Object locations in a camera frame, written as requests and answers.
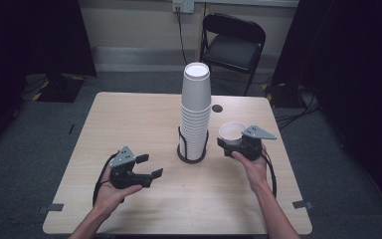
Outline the person's right hand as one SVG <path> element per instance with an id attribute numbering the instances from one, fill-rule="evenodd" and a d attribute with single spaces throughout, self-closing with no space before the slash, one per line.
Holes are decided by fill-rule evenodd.
<path id="1" fill-rule="evenodd" d="M 237 151 L 233 151 L 232 156 L 243 164 L 250 187 L 256 195 L 260 195 L 263 191 L 269 189 L 267 182 L 267 163 L 262 157 L 256 160 L 249 160 Z"/>

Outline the person's left hand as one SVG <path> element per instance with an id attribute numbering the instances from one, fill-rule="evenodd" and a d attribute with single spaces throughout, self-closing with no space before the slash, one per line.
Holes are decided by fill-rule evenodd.
<path id="1" fill-rule="evenodd" d="M 100 189 L 93 206 L 93 212 L 100 219 L 107 219 L 121 201 L 142 189 L 141 185 L 132 185 L 124 189 L 115 188 L 109 181 L 110 169 L 107 168 L 100 181 Z"/>

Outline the white wall socket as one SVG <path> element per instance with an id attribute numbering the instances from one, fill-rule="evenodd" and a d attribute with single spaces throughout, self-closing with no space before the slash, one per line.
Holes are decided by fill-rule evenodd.
<path id="1" fill-rule="evenodd" d="M 192 0 L 172 0 L 172 11 L 174 13 L 193 14 L 195 2 Z"/>

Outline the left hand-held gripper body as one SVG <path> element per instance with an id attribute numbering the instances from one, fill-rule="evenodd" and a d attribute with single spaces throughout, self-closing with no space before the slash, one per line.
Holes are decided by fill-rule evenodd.
<path id="1" fill-rule="evenodd" d="M 133 172 L 136 158 L 128 146 L 124 146 L 108 163 L 109 181 L 117 189 L 132 185 L 143 185 L 142 180 Z"/>

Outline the black wire cup holder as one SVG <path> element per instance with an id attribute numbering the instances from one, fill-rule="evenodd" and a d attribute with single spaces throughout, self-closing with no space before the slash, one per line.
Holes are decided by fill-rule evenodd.
<path id="1" fill-rule="evenodd" d="M 192 149 L 190 146 L 191 141 L 188 140 L 181 132 L 181 127 L 177 129 L 179 143 L 176 148 L 178 157 L 185 163 L 195 164 L 202 161 L 207 152 L 207 144 L 209 140 L 209 132 L 206 131 L 204 142 L 201 144 L 201 148 L 198 150 Z"/>

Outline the black folding chair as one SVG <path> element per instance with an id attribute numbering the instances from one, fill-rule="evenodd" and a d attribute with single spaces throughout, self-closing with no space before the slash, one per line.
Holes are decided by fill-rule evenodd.
<path id="1" fill-rule="evenodd" d="M 212 13 L 202 22 L 199 60 L 249 76 L 244 95 L 254 75 L 266 43 L 266 32 L 257 23 L 222 13 Z"/>

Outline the black curtain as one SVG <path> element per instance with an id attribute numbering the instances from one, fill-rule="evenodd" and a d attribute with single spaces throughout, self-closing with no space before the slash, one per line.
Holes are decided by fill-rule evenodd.
<path id="1" fill-rule="evenodd" d="M 382 0 L 298 0 L 273 82 L 316 89 L 382 192 Z"/>
<path id="2" fill-rule="evenodd" d="M 0 132 L 34 74 L 96 75 L 79 0 L 0 0 Z"/>

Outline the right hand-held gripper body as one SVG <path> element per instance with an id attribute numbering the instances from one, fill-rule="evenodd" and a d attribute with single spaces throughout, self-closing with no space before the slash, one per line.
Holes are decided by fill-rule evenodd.
<path id="1" fill-rule="evenodd" d="M 274 140 L 277 137 L 272 133 L 253 124 L 242 131 L 241 154 L 249 160 L 258 159 L 263 152 L 262 140 Z"/>

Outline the black stand base yellow tape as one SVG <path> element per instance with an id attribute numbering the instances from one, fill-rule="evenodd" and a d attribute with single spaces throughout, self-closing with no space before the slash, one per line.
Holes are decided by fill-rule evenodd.
<path id="1" fill-rule="evenodd" d="M 33 96 L 33 100 L 48 103 L 73 103 L 84 82 L 85 79 L 80 76 L 47 74 L 45 83 Z"/>
<path id="2" fill-rule="evenodd" d="M 276 109 L 306 109 L 307 103 L 299 89 L 293 89 L 285 84 L 263 85 L 263 91 L 272 108 Z"/>

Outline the grey tape strip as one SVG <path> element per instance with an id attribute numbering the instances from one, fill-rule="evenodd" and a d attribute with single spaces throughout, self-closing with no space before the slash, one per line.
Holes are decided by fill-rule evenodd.
<path id="1" fill-rule="evenodd" d="M 295 209 L 305 208 L 306 210 L 309 210 L 313 207 L 313 204 L 309 200 L 295 201 L 292 205 Z"/>
<path id="2" fill-rule="evenodd" d="M 64 204 L 63 203 L 52 203 L 52 204 L 49 204 L 49 205 L 45 205 L 45 206 L 41 206 L 39 209 L 38 209 L 38 212 L 40 214 L 46 214 L 50 211 L 62 211 L 64 208 Z"/>

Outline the single white paper cup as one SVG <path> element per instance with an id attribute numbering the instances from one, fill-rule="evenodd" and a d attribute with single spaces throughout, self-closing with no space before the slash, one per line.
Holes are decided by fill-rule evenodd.
<path id="1" fill-rule="evenodd" d="M 242 138 L 242 131 L 247 127 L 239 121 L 230 121 L 219 128 L 219 137 L 226 144 L 238 145 Z"/>

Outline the stack of upturned white cups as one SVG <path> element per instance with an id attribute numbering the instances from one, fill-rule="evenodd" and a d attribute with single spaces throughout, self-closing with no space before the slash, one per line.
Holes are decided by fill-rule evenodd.
<path id="1" fill-rule="evenodd" d="M 210 70 L 203 63 L 185 67 L 181 96 L 181 132 L 198 150 L 204 142 L 211 114 Z"/>

